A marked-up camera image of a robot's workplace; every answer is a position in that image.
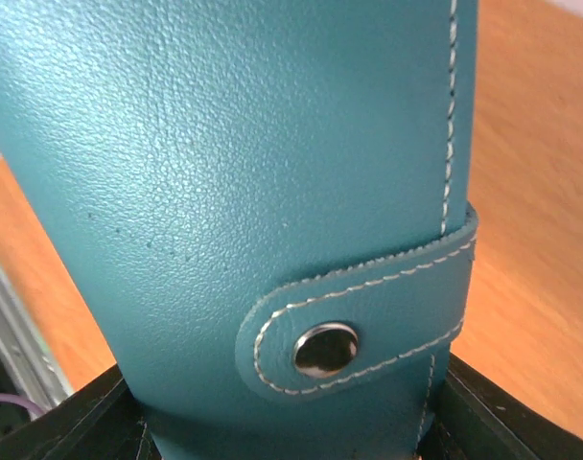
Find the teal leather card holder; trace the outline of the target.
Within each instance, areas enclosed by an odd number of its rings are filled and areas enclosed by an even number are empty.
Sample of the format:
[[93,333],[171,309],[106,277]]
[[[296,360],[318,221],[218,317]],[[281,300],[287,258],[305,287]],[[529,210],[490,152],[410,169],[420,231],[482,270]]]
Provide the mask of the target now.
[[475,1],[0,1],[0,150],[167,459],[410,459],[462,324]]

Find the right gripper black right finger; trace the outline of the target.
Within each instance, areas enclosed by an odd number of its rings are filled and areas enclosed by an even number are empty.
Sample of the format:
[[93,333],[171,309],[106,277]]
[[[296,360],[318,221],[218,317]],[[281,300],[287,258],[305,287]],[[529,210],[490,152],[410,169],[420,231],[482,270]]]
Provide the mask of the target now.
[[450,358],[425,459],[583,459],[583,440],[513,398],[457,356]]

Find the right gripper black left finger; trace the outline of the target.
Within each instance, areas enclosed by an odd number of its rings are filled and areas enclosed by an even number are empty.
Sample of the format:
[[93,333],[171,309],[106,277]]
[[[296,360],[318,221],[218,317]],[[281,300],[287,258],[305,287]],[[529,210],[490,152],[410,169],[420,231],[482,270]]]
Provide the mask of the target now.
[[142,409],[113,366],[0,441],[0,459],[149,459]]

